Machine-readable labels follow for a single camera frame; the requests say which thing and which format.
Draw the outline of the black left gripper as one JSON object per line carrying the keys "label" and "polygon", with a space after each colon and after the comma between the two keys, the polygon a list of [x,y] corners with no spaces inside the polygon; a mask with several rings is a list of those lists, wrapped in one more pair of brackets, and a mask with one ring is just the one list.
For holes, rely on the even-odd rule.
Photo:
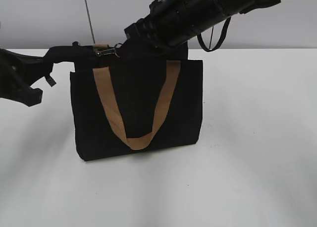
{"label": "black left gripper", "polygon": [[28,107],[40,104],[43,91],[28,85],[34,84],[42,77],[49,85],[53,85],[53,62],[44,57],[22,54],[15,54],[15,57],[18,63],[8,51],[0,50],[0,97]]}

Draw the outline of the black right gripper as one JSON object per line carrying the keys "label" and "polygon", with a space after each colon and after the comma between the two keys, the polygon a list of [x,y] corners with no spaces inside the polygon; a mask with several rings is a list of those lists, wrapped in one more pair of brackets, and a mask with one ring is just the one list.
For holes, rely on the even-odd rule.
{"label": "black right gripper", "polygon": [[154,0],[150,13],[125,28],[128,40],[173,49],[231,16],[220,0]]}

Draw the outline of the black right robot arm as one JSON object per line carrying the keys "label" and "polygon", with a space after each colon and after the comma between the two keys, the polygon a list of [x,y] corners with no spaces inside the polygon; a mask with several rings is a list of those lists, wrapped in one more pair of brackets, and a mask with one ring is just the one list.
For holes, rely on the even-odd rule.
{"label": "black right robot arm", "polygon": [[226,38],[231,17],[254,9],[279,4],[281,0],[154,0],[145,18],[128,26],[128,39],[142,39],[164,50],[197,37],[206,52],[211,52],[202,39],[202,33],[224,22],[221,36],[213,48],[217,50]]}

